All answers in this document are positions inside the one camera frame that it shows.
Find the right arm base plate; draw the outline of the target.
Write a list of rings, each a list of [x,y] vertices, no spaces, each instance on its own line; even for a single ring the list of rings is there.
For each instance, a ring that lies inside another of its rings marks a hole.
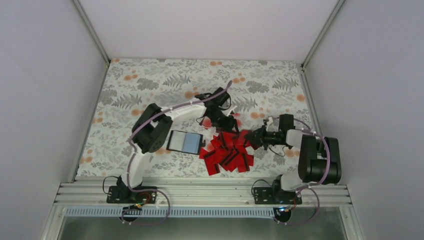
[[[271,187],[254,187],[252,195],[256,205],[301,205],[302,198],[295,192],[273,190]]]

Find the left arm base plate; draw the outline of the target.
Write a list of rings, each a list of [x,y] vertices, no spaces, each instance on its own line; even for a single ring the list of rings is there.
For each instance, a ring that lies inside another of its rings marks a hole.
[[[108,190],[109,196],[106,198],[108,204],[155,204],[157,187],[140,186],[143,192],[133,192],[129,189],[121,189],[118,186],[111,186]]]

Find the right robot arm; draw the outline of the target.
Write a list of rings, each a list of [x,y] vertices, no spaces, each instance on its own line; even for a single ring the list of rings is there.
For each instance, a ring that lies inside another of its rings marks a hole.
[[[297,172],[284,173],[271,189],[271,198],[278,204],[312,186],[338,184],[342,177],[339,141],[313,131],[292,114],[281,114],[263,121],[261,128],[248,132],[245,140],[253,147],[283,146],[299,150]]]

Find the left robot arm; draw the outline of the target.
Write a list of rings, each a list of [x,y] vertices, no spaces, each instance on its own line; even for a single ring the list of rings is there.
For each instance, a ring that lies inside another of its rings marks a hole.
[[[173,124],[206,117],[217,130],[239,133],[237,121],[231,115],[232,109],[223,108],[230,98],[228,89],[219,87],[213,93],[198,94],[174,106],[148,105],[132,127],[128,143],[133,148],[133,154],[125,172],[116,181],[116,198],[131,203],[139,197],[143,183],[142,159],[164,145]]]

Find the black card holder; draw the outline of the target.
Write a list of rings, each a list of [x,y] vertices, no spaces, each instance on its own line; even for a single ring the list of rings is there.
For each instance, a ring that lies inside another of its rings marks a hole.
[[[166,149],[169,151],[199,155],[201,148],[206,145],[204,136],[199,133],[172,130]]]

